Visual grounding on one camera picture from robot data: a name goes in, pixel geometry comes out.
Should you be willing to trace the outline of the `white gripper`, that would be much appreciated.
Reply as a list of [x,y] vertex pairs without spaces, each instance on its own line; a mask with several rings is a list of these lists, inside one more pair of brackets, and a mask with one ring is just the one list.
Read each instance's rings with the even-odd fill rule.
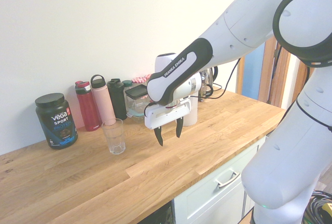
[[191,110],[189,97],[173,101],[166,106],[156,104],[150,100],[152,105],[145,109],[145,126],[154,130],[154,134],[160,146],[163,146],[161,127],[176,120],[176,136],[180,138],[183,128],[183,117]]

